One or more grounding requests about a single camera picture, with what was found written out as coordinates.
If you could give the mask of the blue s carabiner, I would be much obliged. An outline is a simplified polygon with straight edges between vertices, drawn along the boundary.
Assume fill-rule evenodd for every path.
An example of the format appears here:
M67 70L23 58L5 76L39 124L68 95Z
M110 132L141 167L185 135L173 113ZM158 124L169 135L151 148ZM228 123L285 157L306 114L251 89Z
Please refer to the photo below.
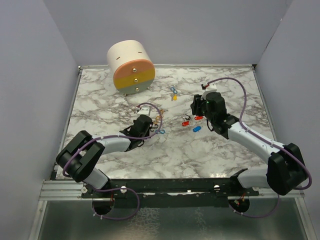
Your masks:
M177 94L178 91L174 88L174 87L171 87L170 90L174 93L174 94Z
M160 129L158 132L157 132L157 134L161 134L161 135L163 135L163 134L165 134L166 133L166 131L164 130L164 129Z

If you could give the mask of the red key tag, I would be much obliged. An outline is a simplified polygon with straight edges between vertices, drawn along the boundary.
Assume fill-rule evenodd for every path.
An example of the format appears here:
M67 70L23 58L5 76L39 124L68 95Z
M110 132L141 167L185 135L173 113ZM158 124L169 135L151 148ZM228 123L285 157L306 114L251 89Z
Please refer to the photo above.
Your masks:
M181 125L182 125L183 127L186 127L186 126L188 126L189 124L190 124L189 121L184 121Z
M199 121L199 120L202 120L203 118L204 118L203 116L195 116L194 120L195 121Z

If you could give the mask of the blue key tag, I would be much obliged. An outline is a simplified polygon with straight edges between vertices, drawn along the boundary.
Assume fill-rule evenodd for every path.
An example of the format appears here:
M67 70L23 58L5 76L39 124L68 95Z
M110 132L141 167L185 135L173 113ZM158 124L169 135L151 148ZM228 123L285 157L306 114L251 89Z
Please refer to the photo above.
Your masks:
M198 132L202 129L201 126L196 126L195 128L193 128L193 132Z

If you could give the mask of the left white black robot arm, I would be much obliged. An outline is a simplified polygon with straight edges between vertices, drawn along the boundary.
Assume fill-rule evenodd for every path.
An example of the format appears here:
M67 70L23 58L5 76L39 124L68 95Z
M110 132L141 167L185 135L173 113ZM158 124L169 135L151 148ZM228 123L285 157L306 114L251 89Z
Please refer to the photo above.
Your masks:
M106 197L111 190L110 178L96 168L102 155L115 152L128 152L144 144L145 137L150 135L152 119L140 115L133 125L120 131L116 137L96 139L87 131L78 132L56 157L56 163L64 168L75 182L83 182L93 187L97 196Z

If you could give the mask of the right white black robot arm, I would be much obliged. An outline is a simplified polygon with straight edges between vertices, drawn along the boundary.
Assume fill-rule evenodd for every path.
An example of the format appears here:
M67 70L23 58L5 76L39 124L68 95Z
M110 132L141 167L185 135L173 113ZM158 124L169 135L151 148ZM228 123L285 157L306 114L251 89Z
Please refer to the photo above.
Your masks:
M229 189L240 196L249 188L272 189L284 196L308 178L299 147L265 139L263 135L229 114L219 92L196 94L190 105L194 116L205 117L210 131L247 148L266 163L259 169L244 169L233 175Z

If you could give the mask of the orange S carabiner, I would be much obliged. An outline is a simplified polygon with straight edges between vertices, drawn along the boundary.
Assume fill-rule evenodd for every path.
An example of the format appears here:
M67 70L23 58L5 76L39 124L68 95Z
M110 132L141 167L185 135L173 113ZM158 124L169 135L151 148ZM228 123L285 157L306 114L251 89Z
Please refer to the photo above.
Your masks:
M161 119L163 119L163 117L164 117L164 110L161 109L160 110L160 114L155 117L155 120L153 121L153 123L154 124L159 124Z

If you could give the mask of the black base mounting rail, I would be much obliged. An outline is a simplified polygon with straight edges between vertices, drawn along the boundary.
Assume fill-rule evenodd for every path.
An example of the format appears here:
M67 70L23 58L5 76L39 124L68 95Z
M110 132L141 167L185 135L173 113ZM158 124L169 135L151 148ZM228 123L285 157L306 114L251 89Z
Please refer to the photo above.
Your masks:
M113 179L108 192L87 187L82 198L112 203L120 209L141 208L226 208L228 198L258 196L258 191L243 188L231 178Z

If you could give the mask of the red key tag right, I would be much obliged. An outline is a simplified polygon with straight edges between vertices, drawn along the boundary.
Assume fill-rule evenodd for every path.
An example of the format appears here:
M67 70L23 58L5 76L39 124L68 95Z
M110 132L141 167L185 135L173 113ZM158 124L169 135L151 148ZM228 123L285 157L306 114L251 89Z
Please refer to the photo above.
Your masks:
M195 121L199 121L199 120L202 120L203 118L204 118L203 116L195 116L194 120Z

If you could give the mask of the round three-drawer storage box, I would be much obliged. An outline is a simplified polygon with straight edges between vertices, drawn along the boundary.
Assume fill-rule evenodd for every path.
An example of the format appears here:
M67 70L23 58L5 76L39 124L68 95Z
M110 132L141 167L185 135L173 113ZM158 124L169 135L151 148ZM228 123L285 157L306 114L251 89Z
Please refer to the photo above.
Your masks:
M106 60L115 88L124 95L146 90L155 79L155 66L137 40L124 40L112 45Z

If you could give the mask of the red key tag left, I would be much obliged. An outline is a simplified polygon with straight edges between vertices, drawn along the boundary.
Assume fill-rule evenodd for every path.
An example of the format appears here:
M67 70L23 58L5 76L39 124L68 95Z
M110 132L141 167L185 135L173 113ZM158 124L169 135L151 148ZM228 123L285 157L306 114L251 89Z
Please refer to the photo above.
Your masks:
M184 121L181 125L182 125L183 127L186 127L186 126L188 126L189 124L190 124L189 121Z

